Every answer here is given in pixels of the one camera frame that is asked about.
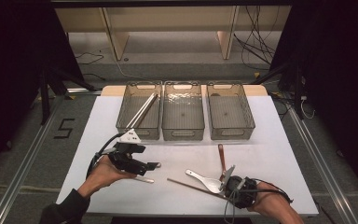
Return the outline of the brown wooden spoon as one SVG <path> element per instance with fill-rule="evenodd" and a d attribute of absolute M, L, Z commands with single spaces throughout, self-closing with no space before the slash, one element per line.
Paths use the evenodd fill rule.
<path fill-rule="evenodd" d="M 226 167 L 225 151 L 224 151 L 223 144 L 218 144 L 218 152 L 219 152 L 219 158 L 220 158 L 221 167 L 222 167 L 222 172 L 219 177 L 219 180 L 224 182 L 226 179 L 227 167 Z"/>

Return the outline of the person's right hand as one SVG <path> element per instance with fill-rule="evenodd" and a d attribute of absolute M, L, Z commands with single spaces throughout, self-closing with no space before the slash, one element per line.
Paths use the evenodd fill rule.
<path fill-rule="evenodd" d="M 248 211 L 275 218 L 277 206 L 282 203 L 289 204 L 281 194 L 275 192 L 276 188 L 270 184 L 260 182 L 257 184 L 257 188 L 270 189 L 270 192 L 258 192 L 254 204 L 247 208 Z"/>

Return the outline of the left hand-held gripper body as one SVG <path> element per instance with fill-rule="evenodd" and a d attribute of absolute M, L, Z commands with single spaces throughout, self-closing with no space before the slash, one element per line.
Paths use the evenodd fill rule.
<path fill-rule="evenodd" d="M 145 146 L 141 146 L 141 139 L 134 129 L 123 133 L 108 153 L 109 160 L 118 168 L 127 173 L 144 175 L 148 170 L 148 164 L 137 161 L 132 157 L 133 153 L 143 153 Z"/>

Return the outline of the person's left hand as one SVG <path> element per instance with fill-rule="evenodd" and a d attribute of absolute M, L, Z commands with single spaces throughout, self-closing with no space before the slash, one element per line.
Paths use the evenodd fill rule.
<path fill-rule="evenodd" d="M 120 171 L 107 156 L 102 156 L 86 179 L 90 189 L 98 190 L 124 179 L 135 178 L 135 174 Z"/>

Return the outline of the black curtain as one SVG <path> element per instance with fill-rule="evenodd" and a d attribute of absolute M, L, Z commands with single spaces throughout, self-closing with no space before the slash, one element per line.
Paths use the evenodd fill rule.
<path fill-rule="evenodd" d="M 0 0 L 0 152 L 51 70 L 83 78 L 50 0 Z"/>
<path fill-rule="evenodd" d="M 358 0 L 289 0 L 272 66 L 298 63 L 317 115 L 358 177 Z"/>

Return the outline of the black frame bar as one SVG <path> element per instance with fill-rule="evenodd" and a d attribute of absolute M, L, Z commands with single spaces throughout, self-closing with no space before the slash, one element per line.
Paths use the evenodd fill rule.
<path fill-rule="evenodd" d="M 291 6 L 295 0 L 50 0 L 64 7 L 217 7 Z"/>

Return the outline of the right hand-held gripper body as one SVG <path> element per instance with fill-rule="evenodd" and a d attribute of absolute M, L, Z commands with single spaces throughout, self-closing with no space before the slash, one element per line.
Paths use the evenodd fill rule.
<path fill-rule="evenodd" d="M 254 204 L 257 196 L 256 182 L 249 178 L 233 175 L 235 166 L 232 165 L 222 180 L 220 190 L 228 200 L 237 208 L 247 208 Z"/>

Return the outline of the white ceramic spoon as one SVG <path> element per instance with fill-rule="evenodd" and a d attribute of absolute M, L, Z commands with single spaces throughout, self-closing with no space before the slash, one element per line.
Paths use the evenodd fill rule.
<path fill-rule="evenodd" d="M 212 193 L 220 193 L 222 191 L 222 182 L 218 179 L 199 175 L 198 173 L 189 169 L 186 169 L 186 174 L 198 179 Z"/>

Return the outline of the metal floor rail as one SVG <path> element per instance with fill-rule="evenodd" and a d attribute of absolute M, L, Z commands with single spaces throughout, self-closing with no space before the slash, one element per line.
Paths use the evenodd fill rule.
<path fill-rule="evenodd" d="M 345 224 L 358 224 L 358 217 L 351 208 L 350 201 L 333 176 L 305 122 L 298 117 L 291 106 L 288 106 L 288 111 L 343 222 Z"/>
<path fill-rule="evenodd" d="M 6 184 L 0 184 L 0 224 L 5 222 L 7 214 L 21 191 L 21 186 L 30 172 L 34 160 L 48 135 L 51 124 L 56 117 L 57 110 L 63 101 L 63 96 L 56 96 L 52 100 L 48 100 L 51 103 L 50 115 L 44 124 L 38 121 L 36 123 L 37 129 L 26 133 L 27 136 L 31 137 L 32 142 L 22 149 L 23 153 L 21 156 L 15 153 L 16 159 L 4 162 L 4 165 L 8 165 L 8 168 L 6 170 L 3 169 L 2 173 L 7 174 L 11 172 L 11 176 Z"/>

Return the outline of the transparent grey plastic bin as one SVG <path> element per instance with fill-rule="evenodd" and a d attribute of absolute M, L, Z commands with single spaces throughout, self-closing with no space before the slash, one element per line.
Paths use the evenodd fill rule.
<path fill-rule="evenodd" d="M 249 140 L 255 121 L 239 82 L 209 82 L 206 86 L 212 140 Z"/>
<path fill-rule="evenodd" d="M 165 141 L 201 141 L 205 122 L 201 85 L 167 81 L 164 85 L 162 131 Z"/>
<path fill-rule="evenodd" d="M 158 99 L 148 111 L 145 118 L 137 128 L 133 128 L 142 140 L 159 140 L 159 120 L 160 120 L 160 82 L 129 82 L 126 86 L 121 108 L 117 118 L 117 130 L 124 133 L 133 128 L 133 122 L 138 111 L 155 93 Z"/>

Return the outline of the white table cover sheet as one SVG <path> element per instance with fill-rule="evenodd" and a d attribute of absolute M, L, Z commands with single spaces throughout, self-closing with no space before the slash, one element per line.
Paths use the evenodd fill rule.
<path fill-rule="evenodd" d="M 226 167 L 234 173 L 268 181 L 283 189 L 292 199 L 293 208 L 303 217 L 318 211 L 309 188 L 298 167 L 276 108 L 268 96 L 251 96 L 255 129 L 251 138 L 224 144 Z M 225 200 L 190 189 L 171 178 L 205 189 L 199 180 L 186 174 L 186 169 L 217 178 L 222 167 L 217 144 L 205 136 L 200 142 L 149 142 L 137 160 L 157 161 L 161 168 L 146 173 L 155 183 L 127 179 L 96 192 L 90 201 L 89 213 L 126 217 L 247 217 L 249 211 L 233 208 Z"/>

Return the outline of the beige wooden desk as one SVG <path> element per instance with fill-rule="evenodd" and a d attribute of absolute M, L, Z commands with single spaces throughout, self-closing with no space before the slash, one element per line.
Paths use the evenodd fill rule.
<path fill-rule="evenodd" d="M 222 57 L 230 56 L 236 31 L 281 31 L 289 6 L 233 7 L 85 7 L 58 8 L 66 33 L 105 33 L 116 59 L 121 59 L 130 32 L 214 31 Z"/>

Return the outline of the black tripod stand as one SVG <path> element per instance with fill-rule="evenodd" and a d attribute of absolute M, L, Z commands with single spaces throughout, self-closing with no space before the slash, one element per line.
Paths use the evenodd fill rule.
<path fill-rule="evenodd" d="M 264 76 L 257 78 L 251 82 L 251 85 L 260 85 L 265 81 L 273 78 L 277 75 L 281 75 L 281 79 L 278 84 L 278 88 L 281 91 L 292 90 L 294 92 L 294 108 L 296 114 L 300 119 L 303 119 L 303 112 L 301 109 L 301 96 L 303 93 L 302 75 L 303 69 L 302 64 L 299 62 L 288 62 L 283 63 L 273 69 L 270 69 Z"/>
<path fill-rule="evenodd" d="M 54 66 L 45 66 L 39 75 L 39 88 L 40 96 L 42 100 L 42 120 L 41 124 L 44 125 L 50 117 L 50 105 L 48 97 L 48 88 L 51 88 L 53 92 L 58 96 L 64 96 L 68 93 L 68 89 L 64 85 L 63 81 L 69 80 L 74 82 L 80 87 L 88 91 L 97 91 L 98 89 L 83 79 L 75 77 L 62 69 Z"/>

